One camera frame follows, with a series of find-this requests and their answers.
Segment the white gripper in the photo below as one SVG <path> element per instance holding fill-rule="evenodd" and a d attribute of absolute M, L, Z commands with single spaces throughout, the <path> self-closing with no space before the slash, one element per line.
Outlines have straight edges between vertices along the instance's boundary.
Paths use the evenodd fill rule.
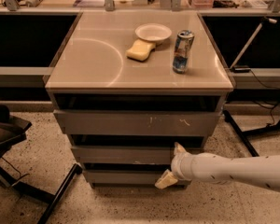
<path fill-rule="evenodd" d="M 175 142 L 174 158 L 171 162 L 171 171 L 166 170 L 161 177 L 156 181 L 157 189 L 166 189 L 179 180 L 191 180 L 191 168 L 193 156 L 186 152 L 185 148 L 178 142 Z"/>

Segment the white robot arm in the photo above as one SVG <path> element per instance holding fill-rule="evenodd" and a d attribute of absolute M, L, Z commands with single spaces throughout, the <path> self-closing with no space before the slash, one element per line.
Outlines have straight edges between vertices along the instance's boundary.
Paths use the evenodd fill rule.
<path fill-rule="evenodd" d="M 171 169 L 156 181 L 155 187 L 166 189 L 178 181 L 225 183 L 228 181 L 280 192 L 280 155 L 248 158 L 225 158 L 212 153 L 197 155 L 175 143 Z"/>

